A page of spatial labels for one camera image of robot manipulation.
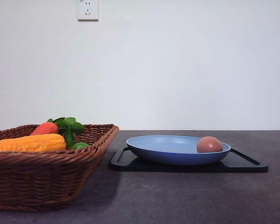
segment black tray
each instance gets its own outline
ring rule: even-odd
[[[134,172],[265,173],[268,171],[267,164],[233,148],[220,162],[203,166],[174,166],[142,160],[127,147],[115,153],[109,166],[118,171]]]

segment electrical outlet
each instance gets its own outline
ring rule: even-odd
[[[98,20],[98,0],[77,0],[79,21]]]

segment plastic vegetable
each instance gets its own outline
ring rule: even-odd
[[[89,146],[86,143],[78,142],[75,143],[75,134],[80,134],[84,132],[84,126],[76,122],[75,118],[58,118],[58,119],[49,119],[48,122],[53,122],[59,127],[59,134],[64,135],[66,142],[66,148],[68,150],[80,149]]]
[[[47,152],[65,150],[66,143],[59,134],[31,135],[15,139],[0,140],[0,152]]]
[[[50,133],[59,133],[59,128],[57,124],[53,122],[45,122],[39,125],[30,135],[37,135],[37,134],[50,134]]]

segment carrot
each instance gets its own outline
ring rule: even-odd
[[[30,135],[38,135],[38,134],[50,134],[55,133],[58,134],[59,128],[57,124],[52,122],[45,122],[39,125]]]

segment plate rim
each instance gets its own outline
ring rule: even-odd
[[[186,137],[186,138],[195,138],[195,139],[201,139],[200,137],[194,137],[194,136],[186,136],[186,135],[164,135],[164,134],[151,134],[151,135],[141,135],[141,136],[135,136],[135,137],[131,137],[129,139],[126,140],[126,144],[128,147],[132,147],[132,148],[136,148],[136,149],[140,149],[140,150],[146,150],[146,151],[149,151],[149,152],[158,152],[158,153],[170,153],[170,154],[192,154],[192,155],[203,155],[203,154],[220,154],[220,153],[227,153],[231,150],[231,146],[224,143],[224,142],[221,142],[222,144],[226,145],[228,147],[227,150],[223,150],[223,151],[220,151],[220,152],[209,152],[209,153],[178,153],[178,152],[163,152],[163,151],[156,151],[156,150],[150,150],[150,149],[145,149],[145,148],[139,148],[139,147],[135,147],[135,146],[132,146],[128,143],[129,140],[131,139],[135,139],[135,138],[141,138],[141,137],[149,137],[149,136],[174,136],[174,137]]]

